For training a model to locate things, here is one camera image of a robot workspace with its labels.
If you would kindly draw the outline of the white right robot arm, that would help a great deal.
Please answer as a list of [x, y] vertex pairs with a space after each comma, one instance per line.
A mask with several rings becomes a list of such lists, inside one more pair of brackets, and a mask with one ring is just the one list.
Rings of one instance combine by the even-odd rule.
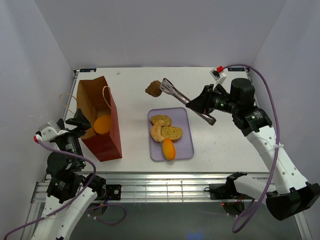
[[214, 110], [231, 114], [235, 126], [253, 145], [269, 170], [274, 186], [267, 186], [240, 171], [229, 175], [225, 191], [230, 198], [237, 199], [242, 194], [252, 199], [263, 197], [262, 203], [279, 221], [309, 209], [319, 198], [319, 184], [311, 184], [298, 171], [284, 147], [277, 142], [278, 134], [272, 121], [255, 105], [255, 88], [250, 80], [233, 79], [230, 92], [220, 84], [205, 85], [200, 95], [186, 107], [199, 114]]

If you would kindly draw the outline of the pale curved bread roll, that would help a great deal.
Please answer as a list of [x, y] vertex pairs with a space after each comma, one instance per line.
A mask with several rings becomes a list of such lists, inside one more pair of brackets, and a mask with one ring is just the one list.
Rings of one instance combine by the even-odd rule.
[[165, 138], [161, 134], [161, 128], [163, 127], [163, 125], [164, 125], [164, 121], [158, 120], [153, 124], [150, 130], [150, 135], [152, 139], [157, 143], [162, 143], [165, 140]]

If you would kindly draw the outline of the dark brown bread chunk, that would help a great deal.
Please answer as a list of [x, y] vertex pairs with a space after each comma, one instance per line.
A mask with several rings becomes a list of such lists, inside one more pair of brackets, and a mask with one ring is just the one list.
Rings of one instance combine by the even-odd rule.
[[152, 97], [159, 97], [162, 94], [160, 89], [161, 82], [158, 80], [152, 81], [150, 85], [145, 89], [145, 92]]

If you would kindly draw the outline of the red paper bag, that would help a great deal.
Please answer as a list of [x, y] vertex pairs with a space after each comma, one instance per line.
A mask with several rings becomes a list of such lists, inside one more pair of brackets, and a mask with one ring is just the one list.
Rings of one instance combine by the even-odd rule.
[[[81, 137], [82, 142], [100, 162], [122, 158], [117, 107], [105, 77], [80, 80], [75, 98], [76, 107], [82, 110], [92, 126]], [[99, 133], [93, 125], [104, 115], [108, 116], [106, 124], [109, 129], [105, 133]]]

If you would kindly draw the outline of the brown seeded bread slice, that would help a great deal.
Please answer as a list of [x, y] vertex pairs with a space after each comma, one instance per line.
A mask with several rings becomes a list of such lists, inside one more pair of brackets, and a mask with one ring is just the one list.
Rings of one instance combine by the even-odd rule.
[[176, 126], [163, 126], [161, 128], [161, 135], [164, 138], [170, 139], [173, 143], [176, 143], [182, 138], [183, 130]]

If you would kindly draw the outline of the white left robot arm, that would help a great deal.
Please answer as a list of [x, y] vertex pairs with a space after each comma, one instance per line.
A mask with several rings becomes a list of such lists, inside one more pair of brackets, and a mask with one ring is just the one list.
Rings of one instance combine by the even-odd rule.
[[90, 128], [89, 120], [78, 108], [72, 118], [50, 121], [36, 132], [36, 143], [46, 149], [46, 142], [55, 143], [57, 148], [52, 148], [47, 158], [46, 172], [51, 180], [32, 239], [68, 240], [92, 201], [106, 195], [105, 179], [94, 172], [87, 177], [79, 174], [87, 164], [79, 139]]

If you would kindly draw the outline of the metal kitchen tongs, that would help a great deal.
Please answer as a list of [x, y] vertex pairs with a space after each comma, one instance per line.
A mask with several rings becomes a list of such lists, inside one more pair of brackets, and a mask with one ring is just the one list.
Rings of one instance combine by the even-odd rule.
[[[180, 101], [185, 106], [187, 106], [187, 103], [189, 103], [191, 101], [188, 97], [186, 97], [179, 90], [177, 90], [174, 87], [174, 85], [167, 78], [163, 78], [163, 80], [160, 83], [159, 89], [163, 93], [166, 93], [170, 96], [173, 96], [174, 98], [176, 98], [178, 101]], [[211, 116], [209, 114], [198, 113], [194, 110], [193, 110], [193, 112], [196, 113], [198, 116], [200, 116], [203, 120], [205, 120], [211, 126], [213, 126], [217, 121], [213, 116]]]

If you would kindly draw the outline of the large orange bread loaf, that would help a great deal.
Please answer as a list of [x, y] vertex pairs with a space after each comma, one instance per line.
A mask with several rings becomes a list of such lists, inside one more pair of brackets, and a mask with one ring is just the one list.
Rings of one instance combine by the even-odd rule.
[[93, 129], [96, 134], [104, 135], [110, 132], [112, 126], [112, 117], [109, 114], [101, 115], [93, 124]]

